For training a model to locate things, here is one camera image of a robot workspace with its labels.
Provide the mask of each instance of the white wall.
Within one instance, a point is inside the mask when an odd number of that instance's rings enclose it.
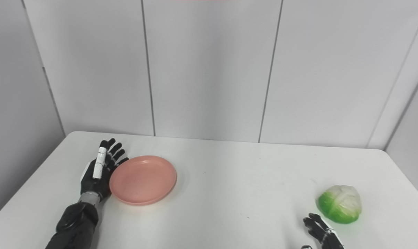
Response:
[[[418,83],[418,0],[25,2],[66,132],[383,149]]]
[[[0,209],[63,137],[22,4],[0,0]]]
[[[418,89],[387,147],[387,153],[418,190]]]
[[[66,133],[153,135],[138,0],[25,0]]]
[[[261,142],[365,148],[417,28],[418,0],[285,0]]]

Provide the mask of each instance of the black forearm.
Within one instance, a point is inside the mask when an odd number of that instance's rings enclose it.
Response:
[[[66,208],[46,249],[89,249],[98,223],[94,205],[78,202]]]

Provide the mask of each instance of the white table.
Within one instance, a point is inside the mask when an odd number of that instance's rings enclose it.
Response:
[[[0,249],[44,248],[79,197],[84,166],[102,139],[129,157],[156,155],[177,169],[163,200],[130,206],[110,197],[98,249],[298,249],[317,245],[302,218],[335,184],[357,188],[362,215],[330,222],[347,249],[418,249],[418,191],[383,151],[73,132],[0,211]]]

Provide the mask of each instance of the cabbage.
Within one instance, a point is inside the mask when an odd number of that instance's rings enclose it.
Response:
[[[332,221],[348,224],[361,214],[361,199],[354,187],[335,185],[318,198],[318,208]]]

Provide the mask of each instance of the robotic arm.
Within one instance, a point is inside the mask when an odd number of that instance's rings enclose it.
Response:
[[[343,243],[338,238],[335,230],[331,228],[318,214],[310,213],[303,219],[304,225],[309,229],[308,233],[321,244],[321,249],[344,249]],[[312,249],[303,246],[301,249]]]
[[[121,143],[109,150],[114,143],[114,138],[101,141],[97,158],[90,162],[81,180],[80,199],[65,209],[46,249],[89,249],[91,246],[98,223],[96,205],[111,194],[111,175],[128,160],[126,157],[117,163],[125,151]]]

